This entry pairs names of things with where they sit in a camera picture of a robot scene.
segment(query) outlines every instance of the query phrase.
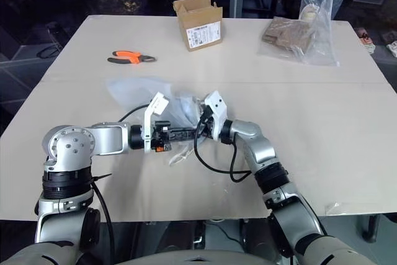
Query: plastic bag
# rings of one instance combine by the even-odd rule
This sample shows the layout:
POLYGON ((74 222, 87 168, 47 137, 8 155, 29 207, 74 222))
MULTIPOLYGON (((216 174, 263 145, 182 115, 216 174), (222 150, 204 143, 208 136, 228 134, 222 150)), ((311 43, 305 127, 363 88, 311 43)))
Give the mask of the plastic bag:
POLYGON ((339 66, 332 45, 332 0, 323 0, 312 22, 274 17, 259 54, 309 65, 339 66))
MULTIPOLYGON (((123 78, 107 81, 107 89, 112 97, 126 112, 152 100, 157 92, 164 94, 169 99, 169 104, 160 116, 152 116, 153 120, 170 121, 172 127, 196 127, 200 119, 199 99, 191 94, 180 93, 173 95, 171 84, 156 78, 123 78)), ((136 118, 143 125, 143 114, 136 118)), ((193 150, 193 141, 172 144, 173 151, 178 153, 173 156, 169 164, 176 164, 185 160, 193 150)))
MULTIPOLYGON (((316 17, 323 0, 301 0, 299 19, 312 21, 316 17)), ((335 18, 336 13, 342 5, 343 0, 332 0, 331 20, 335 18)))

